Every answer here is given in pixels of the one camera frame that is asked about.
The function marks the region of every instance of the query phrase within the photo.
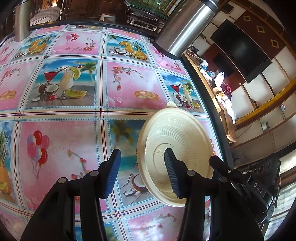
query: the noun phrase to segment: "red balloon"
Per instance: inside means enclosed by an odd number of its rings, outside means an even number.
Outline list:
[[[41,148],[41,158],[38,160],[39,164],[46,163],[48,158],[47,151],[44,148]]]
[[[42,133],[41,131],[35,131],[33,136],[36,138],[36,146],[39,146],[42,142]]]
[[[47,135],[44,135],[42,137],[41,147],[44,149],[47,149],[49,147],[49,137]]]
[[[28,155],[33,158],[36,154],[36,145],[34,142],[30,142],[27,146]]]

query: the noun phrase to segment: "chair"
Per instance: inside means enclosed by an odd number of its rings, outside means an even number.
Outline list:
[[[91,13],[91,11],[83,8],[71,9],[71,3],[72,0],[64,0],[64,5],[62,6],[62,20],[72,16],[79,16],[79,18],[81,18],[83,15]]]

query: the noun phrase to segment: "tv screen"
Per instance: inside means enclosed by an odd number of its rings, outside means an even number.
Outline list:
[[[211,39],[228,55],[248,83],[272,63],[245,32],[227,19]]]

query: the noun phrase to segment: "plastic bag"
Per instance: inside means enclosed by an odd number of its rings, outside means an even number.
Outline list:
[[[215,84],[217,87],[220,87],[224,80],[224,72],[220,72],[215,78]]]

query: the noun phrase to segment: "white disposable plate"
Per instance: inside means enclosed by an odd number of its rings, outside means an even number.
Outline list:
[[[143,125],[137,144],[137,162],[141,178],[149,192],[162,203],[185,206],[186,199],[173,193],[164,163],[164,151],[172,148],[176,158],[188,169],[211,178],[209,158],[213,149],[201,124],[188,112],[165,108],[156,112]]]

